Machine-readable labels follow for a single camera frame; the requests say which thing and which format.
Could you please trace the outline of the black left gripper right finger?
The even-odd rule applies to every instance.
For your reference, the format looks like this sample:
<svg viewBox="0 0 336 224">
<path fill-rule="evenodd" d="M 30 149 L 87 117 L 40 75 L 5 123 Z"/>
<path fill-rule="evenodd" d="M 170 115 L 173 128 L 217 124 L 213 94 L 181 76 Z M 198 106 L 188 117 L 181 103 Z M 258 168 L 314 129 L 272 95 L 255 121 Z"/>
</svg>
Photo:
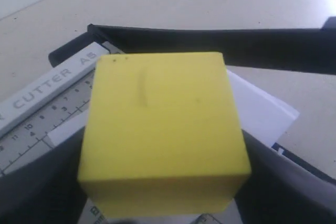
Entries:
<svg viewBox="0 0 336 224">
<path fill-rule="evenodd" d="M 235 196 L 243 223 L 335 223 L 335 179 L 243 133 L 251 176 Z"/>
</svg>

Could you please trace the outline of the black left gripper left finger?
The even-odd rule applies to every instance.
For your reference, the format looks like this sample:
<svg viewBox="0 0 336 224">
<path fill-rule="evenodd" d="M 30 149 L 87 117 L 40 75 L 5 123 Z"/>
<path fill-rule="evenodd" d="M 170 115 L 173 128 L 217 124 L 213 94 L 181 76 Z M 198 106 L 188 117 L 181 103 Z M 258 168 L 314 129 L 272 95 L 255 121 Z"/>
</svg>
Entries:
<svg viewBox="0 0 336 224">
<path fill-rule="evenodd" d="M 87 196 L 77 181 L 84 130 L 1 177 L 1 223 L 77 223 Z"/>
</svg>

